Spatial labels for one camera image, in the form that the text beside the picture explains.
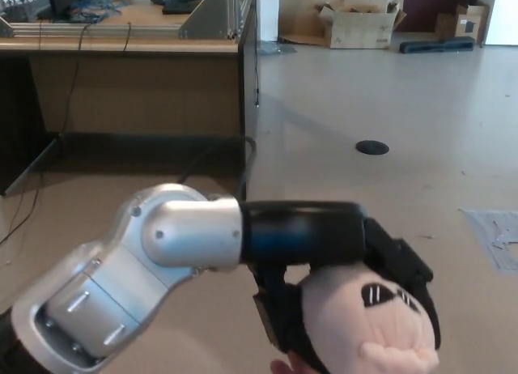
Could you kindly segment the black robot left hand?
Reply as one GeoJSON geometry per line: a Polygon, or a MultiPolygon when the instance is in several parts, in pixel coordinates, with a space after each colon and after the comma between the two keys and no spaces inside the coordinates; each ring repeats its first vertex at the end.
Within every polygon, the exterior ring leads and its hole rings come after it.
{"type": "Polygon", "coordinates": [[[434,275],[352,202],[246,202],[241,261],[270,343],[315,373],[428,373],[438,365],[434,275]]]}

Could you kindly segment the person's bare hand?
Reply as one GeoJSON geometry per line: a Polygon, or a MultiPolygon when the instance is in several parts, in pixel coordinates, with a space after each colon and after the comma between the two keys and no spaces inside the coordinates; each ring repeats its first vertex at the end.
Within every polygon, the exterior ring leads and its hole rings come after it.
{"type": "Polygon", "coordinates": [[[312,368],[304,361],[292,356],[288,362],[280,359],[273,360],[270,363],[270,371],[272,374],[308,374],[312,373],[312,368]]]}

